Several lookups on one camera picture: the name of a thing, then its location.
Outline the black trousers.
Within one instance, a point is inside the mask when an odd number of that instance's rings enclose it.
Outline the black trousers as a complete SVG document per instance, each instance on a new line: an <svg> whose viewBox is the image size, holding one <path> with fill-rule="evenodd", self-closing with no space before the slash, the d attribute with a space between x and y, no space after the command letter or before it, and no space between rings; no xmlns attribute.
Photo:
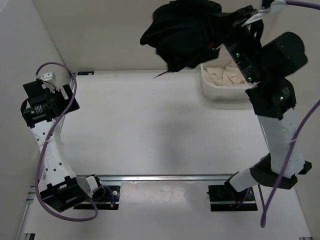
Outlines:
<svg viewBox="0 0 320 240"><path fill-rule="evenodd" d="M227 18L212 0L173 0L153 12L139 43L154 48L169 73L194 69L219 57L219 34Z"/></svg>

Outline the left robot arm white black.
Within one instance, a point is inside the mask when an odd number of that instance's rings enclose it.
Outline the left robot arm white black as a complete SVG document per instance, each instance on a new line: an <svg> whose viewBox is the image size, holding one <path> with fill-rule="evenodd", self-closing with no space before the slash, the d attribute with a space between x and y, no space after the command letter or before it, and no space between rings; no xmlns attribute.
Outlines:
<svg viewBox="0 0 320 240"><path fill-rule="evenodd" d="M70 106L69 112L80 108L76 100L71 100L73 92L70 86L63 86L67 98L61 90L46 87L39 78L24 84L23 88L27 99L21 105L22 117L39 149L44 151L42 162L46 188L39 193L41 200L62 213L91 198L103 198L105 188L99 177L95 174L77 177L67 161L57 119L67 106Z"/></svg>

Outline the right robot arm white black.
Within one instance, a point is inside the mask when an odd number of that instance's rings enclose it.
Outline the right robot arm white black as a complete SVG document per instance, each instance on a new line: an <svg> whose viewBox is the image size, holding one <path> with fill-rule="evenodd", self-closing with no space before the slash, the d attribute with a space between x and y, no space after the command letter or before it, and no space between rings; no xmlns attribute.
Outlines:
<svg viewBox="0 0 320 240"><path fill-rule="evenodd" d="M299 129L297 100L287 79L307 64L305 45L293 32L285 32L262 45L262 14L252 6L228 13L226 17L223 44L251 84L246 94L264 130L269 152L255 165L230 177L224 193L230 200L236 200L244 190L255 185L291 189L297 183L297 175L306 174L312 168L294 150Z"/></svg>

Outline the beige trousers in basket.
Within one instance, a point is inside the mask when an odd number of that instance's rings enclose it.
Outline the beige trousers in basket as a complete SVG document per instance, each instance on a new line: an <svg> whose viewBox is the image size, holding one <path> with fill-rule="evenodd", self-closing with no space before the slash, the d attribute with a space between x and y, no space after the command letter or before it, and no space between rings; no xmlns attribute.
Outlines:
<svg viewBox="0 0 320 240"><path fill-rule="evenodd" d="M207 67L204 70L205 79L216 86L244 86L247 84L241 71L234 61L225 68Z"/></svg>

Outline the white plastic basket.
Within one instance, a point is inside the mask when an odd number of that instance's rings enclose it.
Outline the white plastic basket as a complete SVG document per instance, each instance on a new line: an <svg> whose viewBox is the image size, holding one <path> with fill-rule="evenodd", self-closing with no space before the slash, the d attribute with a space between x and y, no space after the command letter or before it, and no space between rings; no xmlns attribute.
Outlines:
<svg viewBox="0 0 320 240"><path fill-rule="evenodd" d="M249 97L246 90L250 89L253 84L246 82L246 85L241 86L217 86L209 82L205 78L204 70L206 68L214 68L204 63L200 65L201 69L201 90L203 95L212 101L245 101Z"/></svg>

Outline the black label sticker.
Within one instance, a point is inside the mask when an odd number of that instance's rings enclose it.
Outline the black label sticker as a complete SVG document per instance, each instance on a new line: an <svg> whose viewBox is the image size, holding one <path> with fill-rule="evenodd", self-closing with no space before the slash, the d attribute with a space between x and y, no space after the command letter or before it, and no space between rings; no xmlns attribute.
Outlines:
<svg viewBox="0 0 320 240"><path fill-rule="evenodd" d="M93 76L95 74L94 71L78 71L78 76Z"/></svg>

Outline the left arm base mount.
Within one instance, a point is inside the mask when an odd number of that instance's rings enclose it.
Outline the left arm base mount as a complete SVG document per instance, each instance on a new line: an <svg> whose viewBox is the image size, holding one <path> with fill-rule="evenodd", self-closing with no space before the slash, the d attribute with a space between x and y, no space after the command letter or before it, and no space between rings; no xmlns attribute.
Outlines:
<svg viewBox="0 0 320 240"><path fill-rule="evenodd" d="M119 209L121 186L109 185L108 187L110 188L112 195L110 191L105 188L99 189L96 193L93 194L92 200L98 210L113 211Z"/></svg>

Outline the aluminium frame rail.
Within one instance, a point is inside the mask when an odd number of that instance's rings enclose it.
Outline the aluminium frame rail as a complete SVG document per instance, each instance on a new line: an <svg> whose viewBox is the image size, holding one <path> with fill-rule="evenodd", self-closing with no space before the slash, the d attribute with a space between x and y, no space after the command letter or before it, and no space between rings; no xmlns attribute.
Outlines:
<svg viewBox="0 0 320 240"><path fill-rule="evenodd" d="M212 102L196 71L96 72L77 77L79 110L61 132L79 176L120 186L117 210L67 222L34 200L25 233L36 240L301 240L311 237L295 189L278 190L260 226L257 210L212 212L209 185L222 184L268 153L249 101Z"/></svg>

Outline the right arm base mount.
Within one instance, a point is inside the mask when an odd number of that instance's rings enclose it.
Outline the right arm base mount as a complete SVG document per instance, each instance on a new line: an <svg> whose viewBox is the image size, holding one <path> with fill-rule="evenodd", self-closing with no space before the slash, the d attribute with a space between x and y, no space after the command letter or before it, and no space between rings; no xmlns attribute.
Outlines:
<svg viewBox="0 0 320 240"><path fill-rule="evenodd" d="M209 185L211 212L254 212L258 210L253 188L234 193L225 185Z"/></svg>

